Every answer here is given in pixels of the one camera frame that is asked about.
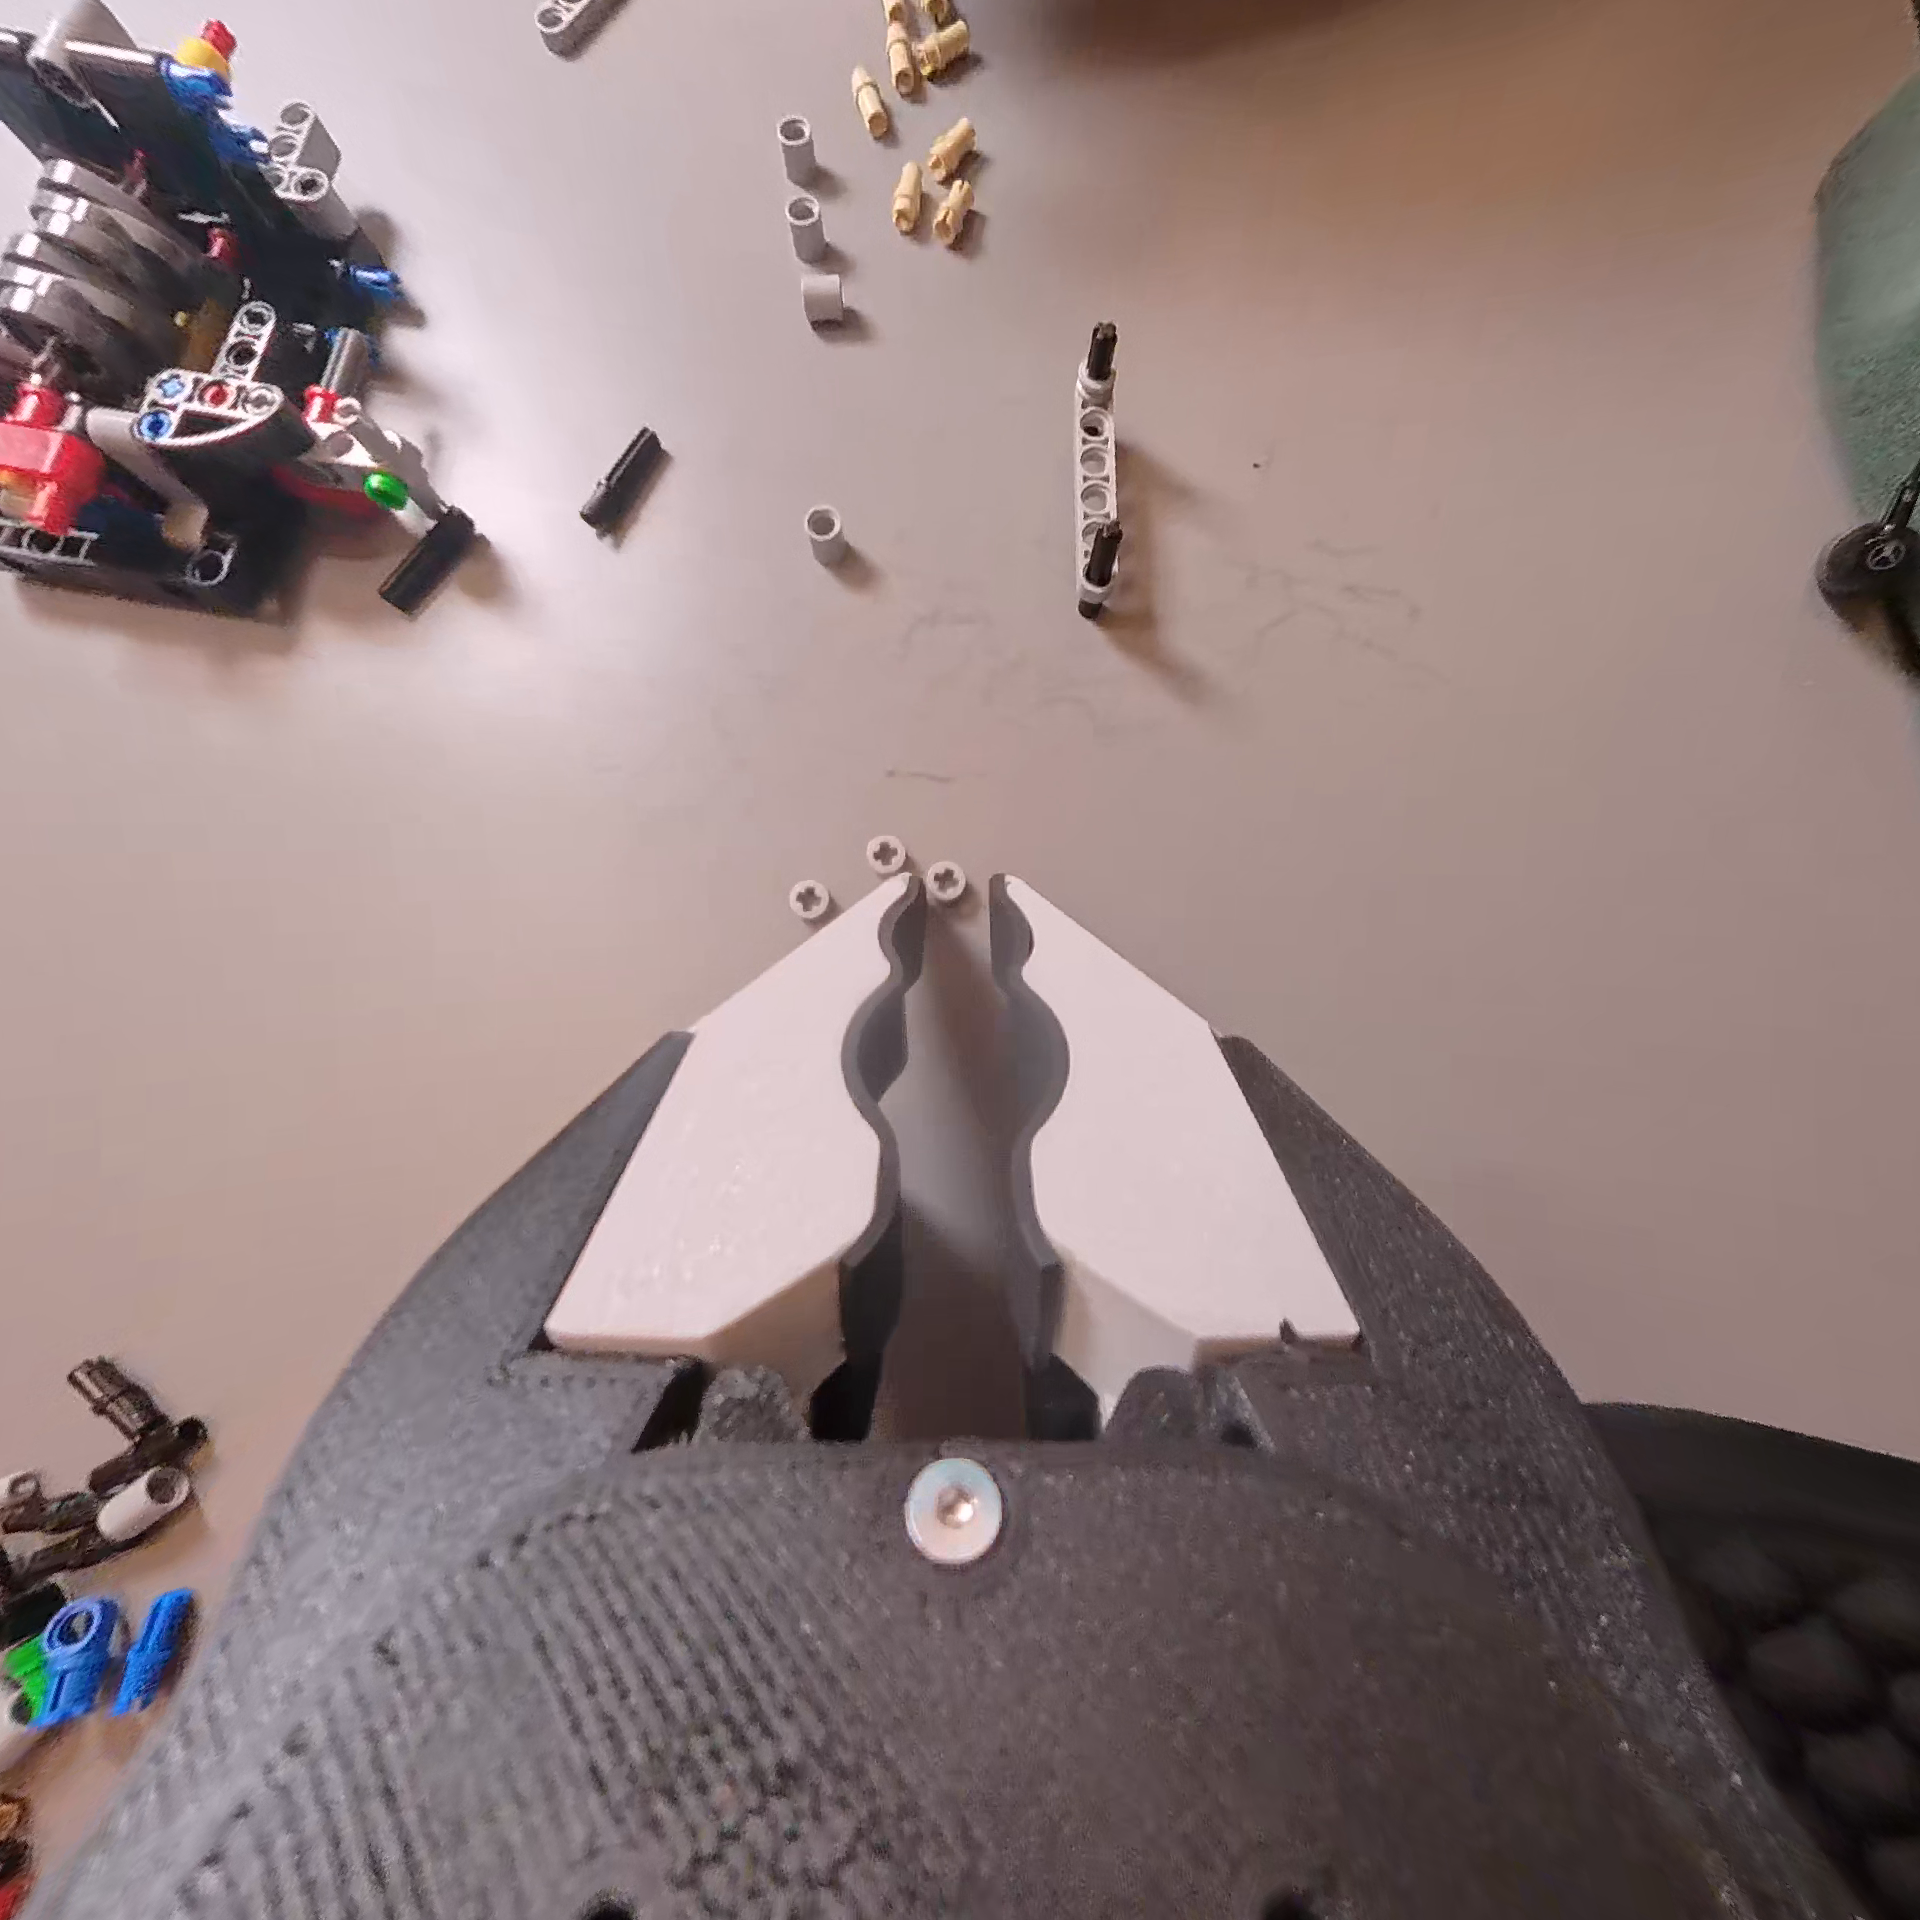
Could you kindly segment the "lego chassis assembly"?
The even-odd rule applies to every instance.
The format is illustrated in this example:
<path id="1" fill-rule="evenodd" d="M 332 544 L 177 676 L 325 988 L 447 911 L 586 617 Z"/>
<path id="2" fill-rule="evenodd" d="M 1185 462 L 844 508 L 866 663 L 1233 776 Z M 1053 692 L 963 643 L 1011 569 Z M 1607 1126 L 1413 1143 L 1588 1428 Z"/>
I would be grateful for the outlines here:
<path id="1" fill-rule="evenodd" d="M 3 573 L 38 590 L 259 617 L 318 524 L 415 548 L 451 508 L 375 414 L 408 293 L 337 140 L 303 96 L 242 120 L 231 52 L 221 18 L 147 45 L 112 5 L 3 24 L 37 157 L 3 225 Z"/>

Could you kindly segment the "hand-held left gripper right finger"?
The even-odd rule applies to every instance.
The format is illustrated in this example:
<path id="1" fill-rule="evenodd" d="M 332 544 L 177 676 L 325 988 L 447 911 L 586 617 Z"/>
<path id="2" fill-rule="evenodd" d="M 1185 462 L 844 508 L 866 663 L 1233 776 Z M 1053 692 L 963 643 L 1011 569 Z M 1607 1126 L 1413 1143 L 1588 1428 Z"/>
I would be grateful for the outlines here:
<path id="1" fill-rule="evenodd" d="M 1140 1373 L 1283 1345 L 1354 1353 L 1358 1311 L 1223 1034 L 1022 878 L 990 878 L 989 929 L 1031 1408 L 1112 1411 Z"/>

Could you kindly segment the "pile of mixed lego pins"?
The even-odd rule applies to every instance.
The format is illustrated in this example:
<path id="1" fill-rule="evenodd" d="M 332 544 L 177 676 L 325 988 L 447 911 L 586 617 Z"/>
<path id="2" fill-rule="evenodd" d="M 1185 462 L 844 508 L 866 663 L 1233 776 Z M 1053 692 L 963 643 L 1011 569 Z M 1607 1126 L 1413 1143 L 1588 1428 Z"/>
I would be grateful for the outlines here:
<path id="1" fill-rule="evenodd" d="M 87 1578 L 192 1509 L 209 1424 L 169 1411 L 116 1355 L 83 1355 L 66 1387 L 116 1433 L 116 1449 L 66 1492 L 38 1472 L 3 1475 L 3 1915 L 37 1879 L 30 1796 L 16 1778 L 66 1727 L 147 1713 L 196 1622 L 192 1589 L 125 1605 Z"/>

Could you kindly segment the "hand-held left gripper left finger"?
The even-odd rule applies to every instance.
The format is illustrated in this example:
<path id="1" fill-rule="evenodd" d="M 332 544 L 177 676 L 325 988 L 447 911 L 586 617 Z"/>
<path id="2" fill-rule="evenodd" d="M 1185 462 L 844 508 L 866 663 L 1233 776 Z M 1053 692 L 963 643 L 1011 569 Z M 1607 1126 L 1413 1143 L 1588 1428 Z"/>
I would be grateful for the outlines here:
<path id="1" fill-rule="evenodd" d="M 676 1034 L 542 1336 L 563 1353 L 773 1370 L 796 1400 L 878 1378 L 901 1313 L 905 1064 L 925 882 L 884 878 Z"/>

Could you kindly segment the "pile of tan lego pins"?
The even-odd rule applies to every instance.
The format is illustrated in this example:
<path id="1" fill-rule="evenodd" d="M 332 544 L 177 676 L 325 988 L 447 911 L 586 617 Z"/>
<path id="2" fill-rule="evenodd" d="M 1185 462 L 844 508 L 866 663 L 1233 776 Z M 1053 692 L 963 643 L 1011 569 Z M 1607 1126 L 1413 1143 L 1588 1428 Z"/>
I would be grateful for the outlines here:
<path id="1" fill-rule="evenodd" d="M 971 238 L 979 124 L 955 110 L 955 89 L 976 69 L 963 5 L 878 5 L 880 32 L 868 57 L 847 77 L 866 140 L 897 161 L 884 193 L 897 237 L 927 237 L 943 253 Z"/>

